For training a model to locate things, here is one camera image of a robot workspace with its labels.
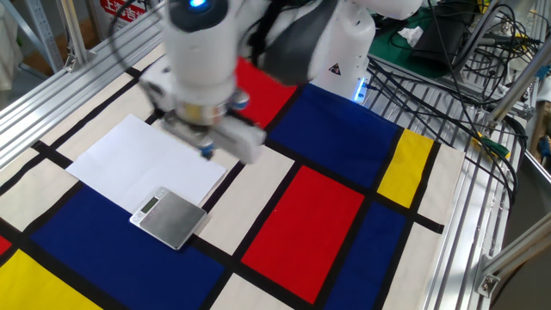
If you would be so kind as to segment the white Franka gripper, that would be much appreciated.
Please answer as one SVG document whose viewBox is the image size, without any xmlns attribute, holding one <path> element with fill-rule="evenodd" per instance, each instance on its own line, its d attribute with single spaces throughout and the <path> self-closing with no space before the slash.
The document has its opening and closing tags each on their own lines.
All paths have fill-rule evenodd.
<svg viewBox="0 0 551 310">
<path fill-rule="evenodd" d="M 140 82 L 149 91 L 149 99 L 162 115 L 163 129 L 185 141 L 206 160 L 211 160 L 215 149 L 223 149 L 244 164 L 252 164 L 260 156 L 266 133 L 252 121 L 241 118 L 238 111 L 247 106 L 250 96 L 239 87 L 214 113 L 213 124 L 190 122 L 178 113 L 183 105 L 175 98 L 173 75 L 165 56 L 156 60 L 143 72 Z"/>
</svg>

